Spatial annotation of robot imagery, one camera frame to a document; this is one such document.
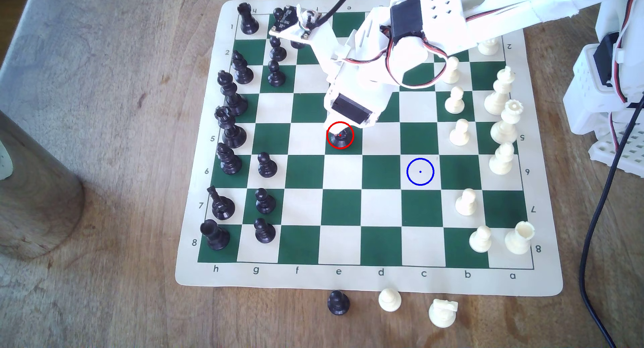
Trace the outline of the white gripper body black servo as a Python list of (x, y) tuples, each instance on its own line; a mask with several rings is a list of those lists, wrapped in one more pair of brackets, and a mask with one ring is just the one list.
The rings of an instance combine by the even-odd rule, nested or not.
[(324, 98), (325, 109), (326, 99), (335, 99), (333, 109), (356, 128), (363, 128), (370, 114), (377, 114), (379, 120), (397, 90), (384, 65), (389, 38), (382, 25), (391, 25), (390, 10), (373, 8), (360, 28), (350, 34), (345, 43), (350, 50)]

